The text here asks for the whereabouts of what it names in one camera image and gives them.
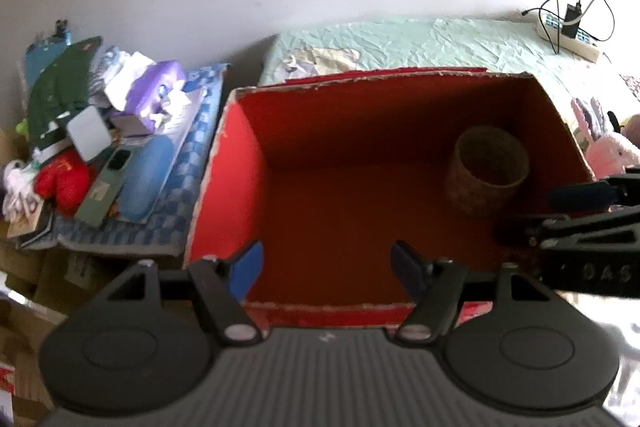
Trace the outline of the blue checkered cloth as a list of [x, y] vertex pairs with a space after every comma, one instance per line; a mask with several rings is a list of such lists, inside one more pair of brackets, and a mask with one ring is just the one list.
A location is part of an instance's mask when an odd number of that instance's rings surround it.
[[62, 247], [107, 256], [181, 255], [200, 195], [228, 68], [226, 63], [215, 63], [188, 72], [186, 91], [203, 90], [203, 102], [146, 222], [107, 220], [103, 227], [94, 229], [56, 216], [51, 230], [25, 248], [44, 251]]

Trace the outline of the pink plush rabbit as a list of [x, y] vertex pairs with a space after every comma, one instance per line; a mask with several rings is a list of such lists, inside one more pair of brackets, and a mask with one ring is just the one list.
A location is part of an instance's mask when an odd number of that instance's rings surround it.
[[589, 103], [573, 98], [578, 128], [587, 141], [585, 158], [598, 180], [623, 174], [627, 167], [639, 165], [639, 149], [626, 136], [616, 131], [601, 103], [592, 98]]

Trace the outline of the blue oval case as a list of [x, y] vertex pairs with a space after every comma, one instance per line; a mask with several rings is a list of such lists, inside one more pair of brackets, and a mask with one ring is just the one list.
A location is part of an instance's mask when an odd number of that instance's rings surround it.
[[117, 199], [120, 220], [148, 220], [168, 178], [174, 153], [174, 143], [166, 135], [154, 136], [137, 150]]

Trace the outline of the green phone box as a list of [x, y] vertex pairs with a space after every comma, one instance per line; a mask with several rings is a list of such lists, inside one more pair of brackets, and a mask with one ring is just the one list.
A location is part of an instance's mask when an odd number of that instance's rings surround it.
[[99, 228], [105, 221], [118, 196], [136, 146], [121, 145], [107, 159], [90, 190], [75, 213], [75, 219], [88, 227]]

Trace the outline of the large red cardboard box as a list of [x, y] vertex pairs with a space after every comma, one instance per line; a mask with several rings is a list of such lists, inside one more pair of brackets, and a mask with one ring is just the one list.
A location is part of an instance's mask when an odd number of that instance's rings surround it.
[[508, 257], [491, 225], [448, 197], [463, 132], [514, 135], [530, 171], [516, 208], [543, 213], [552, 187], [589, 181], [538, 80], [487, 72], [351, 72], [233, 91], [194, 210], [186, 260], [254, 242], [264, 266], [245, 306], [264, 325], [386, 326], [411, 308], [390, 269], [398, 239], [477, 271]]

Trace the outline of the brown cardboard boxes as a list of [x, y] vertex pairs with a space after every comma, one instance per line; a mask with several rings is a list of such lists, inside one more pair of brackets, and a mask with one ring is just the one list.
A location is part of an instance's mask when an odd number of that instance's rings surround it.
[[99, 286], [91, 258], [66, 249], [19, 251], [1, 241], [1, 420], [33, 426], [53, 403], [38, 369], [44, 338]]

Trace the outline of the red plush toy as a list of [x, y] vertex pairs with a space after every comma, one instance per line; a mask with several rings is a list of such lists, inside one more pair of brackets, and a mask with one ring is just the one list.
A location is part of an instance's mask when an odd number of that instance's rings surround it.
[[96, 169], [86, 164], [71, 147], [40, 169], [34, 191], [44, 200], [53, 202], [61, 215], [73, 218], [95, 179]]

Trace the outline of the purple tissue pack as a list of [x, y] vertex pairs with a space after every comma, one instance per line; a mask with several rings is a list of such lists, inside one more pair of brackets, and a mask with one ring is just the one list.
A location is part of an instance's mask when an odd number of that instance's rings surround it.
[[132, 84], [127, 93], [125, 108], [120, 111], [134, 118], [141, 131], [153, 133], [162, 124], [171, 95], [180, 92], [186, 83], [186, 72], [177, 61], [163, 61], [149, 66]]

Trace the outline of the white square device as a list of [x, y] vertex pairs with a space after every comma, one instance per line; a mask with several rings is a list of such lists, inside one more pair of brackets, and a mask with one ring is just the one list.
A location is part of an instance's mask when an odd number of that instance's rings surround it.
[[112, 144], [112, 137], [100, 112], [92, 105], [84, 108], [66, 124], [66, 132], [85, 162], [97, 158]]

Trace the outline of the white glove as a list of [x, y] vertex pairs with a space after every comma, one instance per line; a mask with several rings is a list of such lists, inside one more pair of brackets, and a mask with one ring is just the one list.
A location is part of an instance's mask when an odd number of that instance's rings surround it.
[[4, 167], [2, 213], [6, 221], [14, 223], [23, 218], [29, 219], [36, 213], [42, 203], [42, 198], [35, 192], [37, 176], [37, 168], [18, 159], [11, 160]]

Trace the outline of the green cloth item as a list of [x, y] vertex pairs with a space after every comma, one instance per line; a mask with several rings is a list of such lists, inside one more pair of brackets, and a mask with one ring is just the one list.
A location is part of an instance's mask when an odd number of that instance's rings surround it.
[[100, 36], [68, 46], [39, 75], [27, 107], [29, 150], [44, 150], [66, 137], [68, 122], [88, 105], [90, 68]]

